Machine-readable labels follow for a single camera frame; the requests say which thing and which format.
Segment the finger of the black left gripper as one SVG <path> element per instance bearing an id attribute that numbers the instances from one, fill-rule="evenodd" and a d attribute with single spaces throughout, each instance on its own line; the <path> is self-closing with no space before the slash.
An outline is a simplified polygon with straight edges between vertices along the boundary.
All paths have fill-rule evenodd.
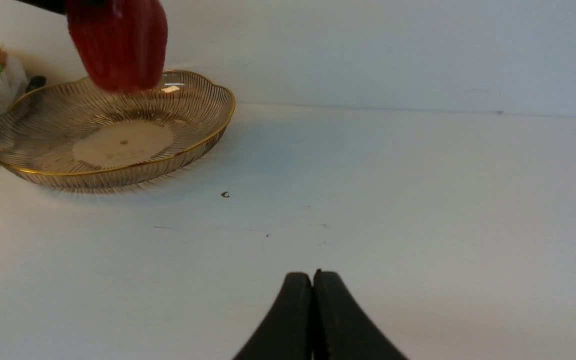
<path id="1" fill-rule="evenodd" d="M 65 0 L 17 0 L 17 2 L 24 3 L 37 9 L 45 10 L 53 14 L 66 14 Z"/>

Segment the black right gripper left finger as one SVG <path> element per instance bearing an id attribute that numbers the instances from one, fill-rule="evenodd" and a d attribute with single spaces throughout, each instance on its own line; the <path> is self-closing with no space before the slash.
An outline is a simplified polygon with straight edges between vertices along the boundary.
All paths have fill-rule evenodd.
<path id="1" fill-rule="evenodd" d="M 313 285 L 308 274 L 290 272 L 258 328 L 236 360 L 310 360 Z"/>

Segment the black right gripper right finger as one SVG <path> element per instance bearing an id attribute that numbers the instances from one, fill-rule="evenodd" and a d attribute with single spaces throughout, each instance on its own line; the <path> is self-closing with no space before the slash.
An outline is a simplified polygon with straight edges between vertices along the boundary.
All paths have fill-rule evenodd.
<path id="1" fill-rule="evenodd" d="M 406 360 L 362 310 L 338 273 L 316 271 L 313 295 L 314 360 Z"/>

